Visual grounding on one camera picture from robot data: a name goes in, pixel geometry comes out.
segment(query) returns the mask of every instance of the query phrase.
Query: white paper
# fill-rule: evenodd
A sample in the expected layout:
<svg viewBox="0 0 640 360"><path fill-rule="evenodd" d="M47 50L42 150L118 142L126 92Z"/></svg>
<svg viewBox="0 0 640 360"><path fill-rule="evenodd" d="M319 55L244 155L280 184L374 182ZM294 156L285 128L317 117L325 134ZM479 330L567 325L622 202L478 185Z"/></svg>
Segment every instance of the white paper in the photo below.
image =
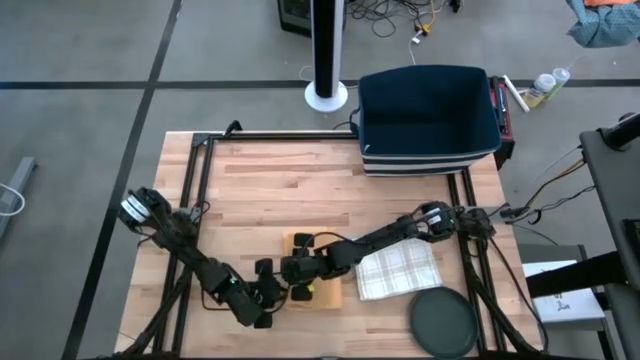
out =
<svg viewBox="0 0 640 360"><path fill-rule="evenodd" d="M523 264L522 268L525 276L531 276L575 263L576 260L551 261ZM604 317L604 312L602 312L591 289L581 289L535 298L533 299L533 305L543 323L601 319Z"/></svg>

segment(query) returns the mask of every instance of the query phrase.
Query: small wooden board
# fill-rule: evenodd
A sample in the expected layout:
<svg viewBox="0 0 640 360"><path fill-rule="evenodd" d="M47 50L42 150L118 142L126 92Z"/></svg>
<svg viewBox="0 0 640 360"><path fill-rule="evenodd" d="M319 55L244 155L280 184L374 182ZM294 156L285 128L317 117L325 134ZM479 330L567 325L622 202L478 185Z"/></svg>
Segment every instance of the small wooden board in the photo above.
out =
<svg viewBox="0 0 640 360"><path fill-rule="evenodd" d="M300 230L289 231L284 233L284 255L289 256L293 250L293 237L297 232L315 234L312 232ZM309 252L313 252L314 248L318 248L334 241L337 241L335 236L331 235L318 235L314 239L314 247L309 247ZM293 301L291 296L287 299L287 303L284 305L287 310L304 310L304 311L316 311L316 310L335 310L342 308L342 281L340 278L331 280L322 280L317 278L313 281L313 298L311 301Z"/></svg>

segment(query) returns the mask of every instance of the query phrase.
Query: checkered cloth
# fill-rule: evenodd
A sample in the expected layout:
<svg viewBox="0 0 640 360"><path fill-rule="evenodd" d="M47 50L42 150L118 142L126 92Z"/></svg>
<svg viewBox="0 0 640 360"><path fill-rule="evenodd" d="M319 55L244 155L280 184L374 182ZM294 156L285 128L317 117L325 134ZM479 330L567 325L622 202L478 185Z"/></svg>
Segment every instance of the checkered cloth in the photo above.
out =
<svg viewBox="0 0 640 360"><path fill-rule="evenodd" d="M442 285L431 245L408 239L375 252L356 266L360 300L383 299Z"/></svg>

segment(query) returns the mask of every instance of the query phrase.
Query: black round lid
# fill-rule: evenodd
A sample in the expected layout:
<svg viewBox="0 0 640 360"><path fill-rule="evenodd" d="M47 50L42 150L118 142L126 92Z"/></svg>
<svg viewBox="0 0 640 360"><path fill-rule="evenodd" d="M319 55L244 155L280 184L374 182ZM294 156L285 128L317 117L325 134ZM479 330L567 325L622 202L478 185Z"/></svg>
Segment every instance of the black round lid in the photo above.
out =
<svg viewBox="0 0 640 360"><path fill-rule="evenodd" d="M473 349L478 318L467 299L446 287L420 291L409 310L416 342L439 359L459 359Z"/></svg>

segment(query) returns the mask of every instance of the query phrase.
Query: butcher block tabletop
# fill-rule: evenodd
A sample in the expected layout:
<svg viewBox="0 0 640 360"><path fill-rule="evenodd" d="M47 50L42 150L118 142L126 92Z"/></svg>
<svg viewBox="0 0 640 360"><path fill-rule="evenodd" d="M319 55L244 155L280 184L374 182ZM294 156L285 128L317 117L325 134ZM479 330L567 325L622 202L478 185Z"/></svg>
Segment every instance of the butcher block tabletop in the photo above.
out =
<svg viewBox="0 0 640 360"><path fill-rule="evenodd" d="M191 132L166 134L153 184L174 209L180 201L192 135ZM203 158L204 151L200 151L190 205L195 202ZM464 204L462 179L456 176ZM479 206L504 203L493 156L473 165L471 177ZM393 222L399 215L430 200L451 203L446 176L367 177L355 140L224 140L214 148L207 188L211 209L203 217L198 246L205 255L231 264L243 278L251 280L255 278L254 262L258 259L273 258L277 271L286 232L331 228L355 238ZM512 229L504 224L495 227L494 239L528 294ZM466 297L455 236L431 247L444 286ZM500 307L527 341L541 348L535 319L520 299L497 252L490 247L487 255ZM129 346L157 310L168 259L169 254L151 241L140 246L116 351ZM409 333L408 305L415 294L361 301L355 274L351 272L341 280L341 309L294 311L285 308L274 315L273 328L265 330L242 326L231 312L203 309L200 286L194 277L180 355L429 356ZM215 304L208 299L207 305ZM177 306L169 317L165 347L173 336L175 308ZM484 306L482 312L489 349L495 349L490 317ZM477 351L473 349L469 356L475 354Z"/></svg>

